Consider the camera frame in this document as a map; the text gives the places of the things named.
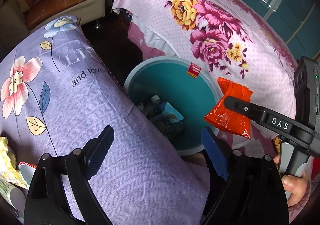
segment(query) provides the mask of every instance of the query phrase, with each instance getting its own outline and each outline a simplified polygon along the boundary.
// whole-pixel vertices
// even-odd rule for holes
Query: brown leather seat cushion
[[[31,30],[47,18],[83,1],[85,0],[40,0],[28,11],[26,26]]]

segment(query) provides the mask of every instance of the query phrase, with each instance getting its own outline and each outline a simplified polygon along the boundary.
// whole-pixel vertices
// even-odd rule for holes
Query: trash can
[[[154,57],[135,67],[124,84],[124,91],[135,105],[158,95],[183,115],[185,130],[172,141],[181,156],[204,149],[200,139],[201,129],[208,125],[204,116],[222,96],[218,84],[203,71],[196,79],[188,75],[190,64],[177,57]]]

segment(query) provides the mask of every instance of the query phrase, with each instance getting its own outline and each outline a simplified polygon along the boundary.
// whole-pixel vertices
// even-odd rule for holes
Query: beige sofa
[[[0,43],[10,52],[23,39],[54,18],[75,15],[83,25],[104,17],[105,0],[41,0],[21,13],[17,0],[0,7]]]

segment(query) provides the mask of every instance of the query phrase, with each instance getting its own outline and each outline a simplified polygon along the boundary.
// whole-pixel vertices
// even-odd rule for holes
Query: red label sticker
[[[200,73],[200,70],[201,70],[201,68],[199,66],[197,66],[194,63],[191,63],[187,74],[192,76],[193,78],[197,79],[197,77]]]

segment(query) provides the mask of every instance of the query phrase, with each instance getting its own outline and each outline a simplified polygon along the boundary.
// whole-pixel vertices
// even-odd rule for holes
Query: orange wrapper
[[[218,77],[217,82],[223,93],[223,97],[212,109],[212,111],[204,117],[204,120],[214,125],[222,131],[240,135],[250,139],[250,119],[237,112],[226,109],[224,100],[228,96],[250,102],[252,91],[238,83]]]

